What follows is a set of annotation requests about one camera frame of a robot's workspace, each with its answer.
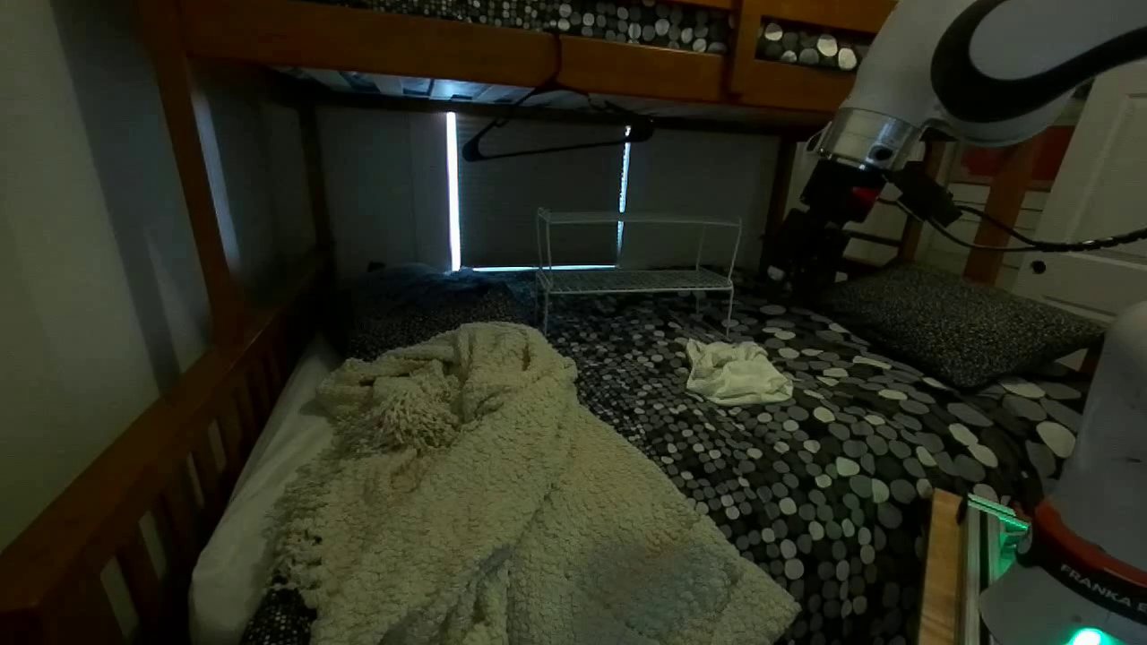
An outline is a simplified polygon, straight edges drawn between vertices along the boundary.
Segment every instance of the top bunk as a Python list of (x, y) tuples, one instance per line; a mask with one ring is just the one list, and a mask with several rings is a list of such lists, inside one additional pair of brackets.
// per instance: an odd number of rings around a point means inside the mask
[[(498, 105), (566, 86), (692, 117), (820, 127), (894, 0), (179, 0), (192, 59)], [(413, 95), (394, 80), (443, 80)]]

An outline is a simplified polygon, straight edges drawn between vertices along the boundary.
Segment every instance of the white cloth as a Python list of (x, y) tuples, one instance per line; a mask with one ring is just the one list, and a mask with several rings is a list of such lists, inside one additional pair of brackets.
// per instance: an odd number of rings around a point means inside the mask
[(511, 323), (333, 373), (337, 446), (286, 491), (278, 538), (318, 645), (784, 633), (789, 590), (576, 405), (574, 375)]
[(688, 353), (688, 390), (714, 405), (759, 405), (789, 403), (793, 381), (766, 361), (759, 343), (704, 343), (684, 342)]

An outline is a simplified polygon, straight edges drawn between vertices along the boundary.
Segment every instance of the green light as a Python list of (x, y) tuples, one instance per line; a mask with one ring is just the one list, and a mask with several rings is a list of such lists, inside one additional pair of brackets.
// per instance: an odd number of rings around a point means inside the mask
[(1070, 633), (1064, 645), (1119, 645), (1119, 637), (1100, 626), (1079, 626)]

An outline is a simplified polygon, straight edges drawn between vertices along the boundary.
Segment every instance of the cable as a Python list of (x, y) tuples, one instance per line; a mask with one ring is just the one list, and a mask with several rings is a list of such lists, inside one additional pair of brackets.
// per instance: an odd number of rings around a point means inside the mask
[(955, 237), (943, 221), (911, 212), (905, 201), (886, 201), (886, 206), (900, 209), (900, 212), (911, 216), (911, 219), (923, 219), (923, 221), (934, 227), (943, 241), (950, 241), (950, 243), (956, 243), (956, 249), (968, 249), (968, 252), (993, 252), (993, 255), (1029, 255), (1029, 252), (1036, 252), (1032, 243), (1029, 243), (1029, 249), (971, 243), (971, 241)]
[(900, 212), (923, 219), (926, 227), (934, 227), (943, 241), (950, 241), (956, 249), (993, 252), (993, 255), (1032, 255), (1032, 252), (1070, 255), (1070, 252), (1103, 252), (1103, 249), (1121, 249), (1121, 243), (1147, 241), (1147, 229), (1134, 229), (1134, 233), (1100, 237), (1100, 241), (1053, 243), (1053, 241), (1036, 241), (1036, 237), (1020, 233), (1020, 229), (1011, 229), (1009, 221), (1001, 221), (998, 216), (991, 216), (983, 209), (962, 206), (962, 212), (971, 212), (971, 216), (986, 219), (991, 227), (1005, 229), (1009, 237), (1021, 241), (1027, 249), (968, 243), (968, 241), (955, 237), (943, 221), (936, 221), (936, 219), (930, 219), (923, 212), (911, 212), (905, 201), (886, 201), (886, 206), (895, 206)]
[(1131, 229), (1131, 233), (1100, 237), (1100, 241), (1053, 243), (1053, 241), (1036, 241), (1036, 237), (1020, 233), (1020, 229), (1011, 229), (1009, 221), (1001, 221), (998, 216), (991, 216), (983, 209), (962, 206), (962, 212), (971, 212), (971, 216), (986, 219), (991, 227), (1005, 229), (1009, 237), (1016, 237), (1021, 243), (1029, 243), (1032, 252), (1103, 252), (1103, 249), (1121, 249), (1121, 243), (1147, 241), (1147, 229)]

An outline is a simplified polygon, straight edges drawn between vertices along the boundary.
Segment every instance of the wooden bed frame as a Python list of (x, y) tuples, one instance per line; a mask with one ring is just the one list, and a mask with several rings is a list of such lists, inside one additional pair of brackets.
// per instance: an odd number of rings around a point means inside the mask
[[(781, 19), (843, 31), (876, 31), (894, 7), (894, 0), (682, 5), (728, 10), (738, 25)], [(758, 109), (778, 127), (825, 123), (849, 90), (848, 74), (758, 60), (758, 30), (738, 30), (735, 50), (714, 59), (302, 0), (136, 0), (136, 7), (208, 287), (212, 343), (205, 358), (126, 425), (0, 557), (0, 642), (186, 642), (186, 579), (195, 558), (302, 343), (315, 333), (324, 296), (329, 295), (333, 237), (318, 133), (309, 105), (302, 105), (297, 115), (309, 158), (315, 252), (294, 278), (285, 278), (274, 307), (253, 304), (225, 269), (199, 123), (200, 67), (302, 65), (533, 86), (554, 74), (554, 53), (563, 46), (563, 86), (653, 102), (738, 105)], [(1027, 189), (1021, 165), (1016, 165), (993, 195), (998, 189), (998, 201), (1009, 209), (1016, 195)]]

